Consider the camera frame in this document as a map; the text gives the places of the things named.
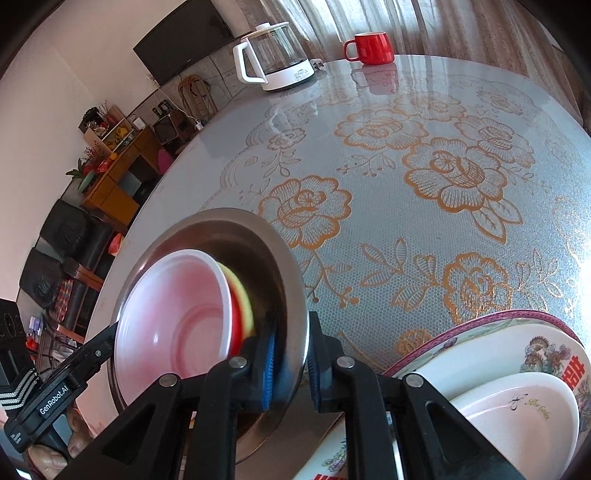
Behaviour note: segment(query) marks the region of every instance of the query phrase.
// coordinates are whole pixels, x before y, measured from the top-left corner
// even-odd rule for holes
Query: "teapot lid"
[[[253,37],[258,37],[259,35],[264,35],[266,33],[269,33],[273,30],[278,30],[281,27],[285,27],[286,25],[289,25],[289,22],[281,22],[275,25],[271,25],[269,22],[265,22],[262,23],[260,25],[257,25],[255,27],[255,31],[249,33],[248,35],[244,35],[242,37],[242,40],[244,40],[245,38],[253,38]]]

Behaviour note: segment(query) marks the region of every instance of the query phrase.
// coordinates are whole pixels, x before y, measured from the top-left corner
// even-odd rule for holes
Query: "stainless steel bowl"
[[[296,393],[308,351],[308,310],[301,272],[289,247],[275,229],[245,210],[223,208],[197,213],[171,227],[143,254],[125,280],[111,324],[121,316],[134,285],[159,259],[177,250],[202,250],[241,279],[252,302],[255,324],[266,312],[277,312],[279,353],[271,409],[254,419],[239,419],[245,430],[238,439],[236,461],[254,453],[273,433]],[[108,364],[115,405],[126,404],[117,385],[113,360]]]

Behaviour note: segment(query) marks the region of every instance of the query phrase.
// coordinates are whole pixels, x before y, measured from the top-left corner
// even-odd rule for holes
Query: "curtain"
[[[541,24],[515,0],[237,0],[252,27],[289,21],[310,57],[343,58],[355,33],[385,31],[401,54],[477,61],[524,75],[582,123]]]

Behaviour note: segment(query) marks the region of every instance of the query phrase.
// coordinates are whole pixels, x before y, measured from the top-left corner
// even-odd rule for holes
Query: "white teapot handle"
[[[249,77],[246,74],[246,66],[244,65],[244,50],[249,48],[248,53],[252,53],[249,55],[251,59],[252,67],[255,69],[257,75],[260,77]],[[247,42],[240,42],[238,45],[234,47],[234,63],[236,64],[236,75],[238,75],[238,80],[242,83],[269,83],[267,81],[267,77],[262,71],[262,67],[258,58],[256,57],[254,51],[252,50],[251,45]]]

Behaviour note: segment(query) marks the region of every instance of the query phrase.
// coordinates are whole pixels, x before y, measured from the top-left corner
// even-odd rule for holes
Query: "round dining table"
[[[591,336],[591,138],[527,78],[484,64],[340,60],[283,92],[239,94],[162,178],[122,244],[87,339],[148,247],[201,210],[267,220],[310,310],[376,372],[491,312],[534,309]],[[116,416],[106,368],[78,406]],[[334,416],[296,396],[238,479],[292,478]]]

